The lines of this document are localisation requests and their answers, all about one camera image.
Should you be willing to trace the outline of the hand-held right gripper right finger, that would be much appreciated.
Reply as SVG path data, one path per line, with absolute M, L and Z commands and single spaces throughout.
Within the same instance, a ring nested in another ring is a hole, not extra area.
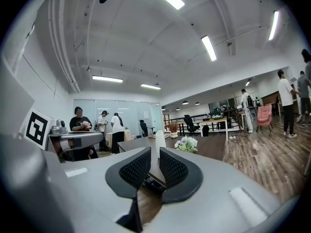
M 167 148 L 161 147 L 159 153 L 159 168 L 166 184 L 166 190 L 162 194 L 162 203 L 178 203 L 188 200 L 203 182 L 201 169 L 195 163 Z

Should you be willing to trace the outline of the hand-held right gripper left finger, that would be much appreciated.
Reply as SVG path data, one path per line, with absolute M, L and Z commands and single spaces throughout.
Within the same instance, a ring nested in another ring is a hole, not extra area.
M 143 185 L 151 168 L 151 148 L 146 147 L 140 152 L 112 165 L 105 174 L 105 180 L 114 193 L 130 199 L 131 207 L 127 214 L 117 220 L 125 228 L 140 233 L 142 225 L 139 216 L 137 192 Z

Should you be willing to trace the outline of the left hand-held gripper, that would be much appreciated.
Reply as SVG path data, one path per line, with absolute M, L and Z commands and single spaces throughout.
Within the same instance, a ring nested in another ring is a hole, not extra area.
M 41 150 L 55 153 L 60 162 L 97 158 L 94 145 L 104 139 L 103 133 L 93 132 L 88 119 L 77 120 L 77 123 L 67 129 L 63 120 L 31 109 L 23 123 L 23 135 Z

